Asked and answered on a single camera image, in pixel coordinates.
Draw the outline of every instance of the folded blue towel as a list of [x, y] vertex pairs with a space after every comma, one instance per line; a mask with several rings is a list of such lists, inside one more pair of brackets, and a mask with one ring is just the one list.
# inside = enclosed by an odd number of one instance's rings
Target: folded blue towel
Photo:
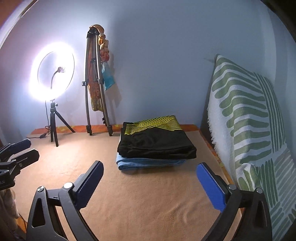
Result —
[[138, 168], [149, 168], [149, 167], [167, 167], [180, 165], [185, 162], [185, 159], [182, 160], [163, 160], [163, 159], [149, 159], [149, 158], [125, 158], [117, 153], [116, 164], [118, 169], [130, 170]]

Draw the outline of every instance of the small black tripod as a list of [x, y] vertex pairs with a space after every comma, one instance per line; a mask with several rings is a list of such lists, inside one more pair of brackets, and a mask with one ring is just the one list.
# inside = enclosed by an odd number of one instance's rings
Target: small black tripod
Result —
[[58, 116], [58, 118], [72, 131], [75, 133], [75, 131], [72, 129], [72, 127], [65, 121], [65, 119], [61, 116], [60, 113], [58, 113], [56, 106], [58, 106], [56, 103], [54, 103], [54, 100], [51, 100], [50, 103], [50, 139], [51, 142], [55, 140], [56, 146], [59, 146], [59, 142], [57, 140], [57, 127], [55, 124], [55, 115]]

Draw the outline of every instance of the yellow striped pattern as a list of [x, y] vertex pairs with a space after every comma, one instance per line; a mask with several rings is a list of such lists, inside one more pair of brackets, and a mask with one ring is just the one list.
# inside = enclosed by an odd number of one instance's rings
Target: yellow striped pattern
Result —
[[132, 135], [136, 132], [146, 130], [148, 128], [158, 127], [168, 131], [182, 130], [176, 117], [174, 115], [168, 115], [158, 117], [150, 120], [143, 120], [126, 125], [125, 135]]

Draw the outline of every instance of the tripod leg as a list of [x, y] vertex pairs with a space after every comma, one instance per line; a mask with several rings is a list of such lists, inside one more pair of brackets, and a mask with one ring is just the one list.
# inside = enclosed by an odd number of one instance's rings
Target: tripod leg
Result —
[[109, 123], [109, 117], [108, 117], [107, 106], [106, 106], [106, 101], [105, 101], [105, 93], [104, 93], [104, 85], [103, 85], [104, 79], [103, 79], [103, 74], [102, 74], [101, 51], [100, 51], [99, 36], [98, 35], [96, 35], [96, 65], [97, 65], [97, 72], [99, 75], [99, 86], [100, 86], [101, 101], [102, 101], [105, 125], [107, 126], [109, 136], [112, 136], [113, 130], [112, 130], [112, 126]]
[[60, 120], [70, 129], [70, 131], [72, 131], [73, 133], [75, 133], [75, 131], [72, 129], [72, 127], [65, 121], [65, 119], [61, 116], [60, 113], [58, 113], [57, 111], [55, 112], [56, 115], [58, 116], [58, 118], [60, 118]]
[[91, 43], [91, 37], [88, 36], [86, 38], [86, 51], [85, 51], [85, 64], [84, 64], [84, 82], [85, 82], [85, 107], [86, 107], [86, 118], [87, 118], [87, 126], [86, 131], [90, 135], [92, 135], [91, 131], [91, 121], [89, 118], [89, 100], [88, 100], [88, 83], [89, 83], [89, 73], [88, 73], [88, 62], [89, 62], [89, 47]]
[[54, 134], [54, 141], [56, 143], [56, 146], [58, 147], [59, 146], [59, 142], [57, 140], [57, 127], [55, 125], [55, 114], [52, 113], [52, 132]]
[[54, 141], [54, 133], [53, 133], [53, 123], [52, 120], [54, 118], [53, 113], [50, 113], [50, 141], [53, 142]]

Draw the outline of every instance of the blue cloth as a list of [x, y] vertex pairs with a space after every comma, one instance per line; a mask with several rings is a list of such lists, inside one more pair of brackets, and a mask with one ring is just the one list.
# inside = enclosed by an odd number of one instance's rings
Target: blue cloth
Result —
[[149, 158], [125, 158], [117, 153], [116, 164], [118, 169], [130, 170], [138, 168], [149, 168], [149, 167], [167, 167], [180, 165], [185, 162], [185, 159], [182, 160], [162, 160], [162, 159], [149, 159]]
[[105, 82], [105, 90], [107, 90], [115, 84], [114, 78], [111, 74], [111, 69], [107, 62], [103, 62], [102, 64], [102, 74]]

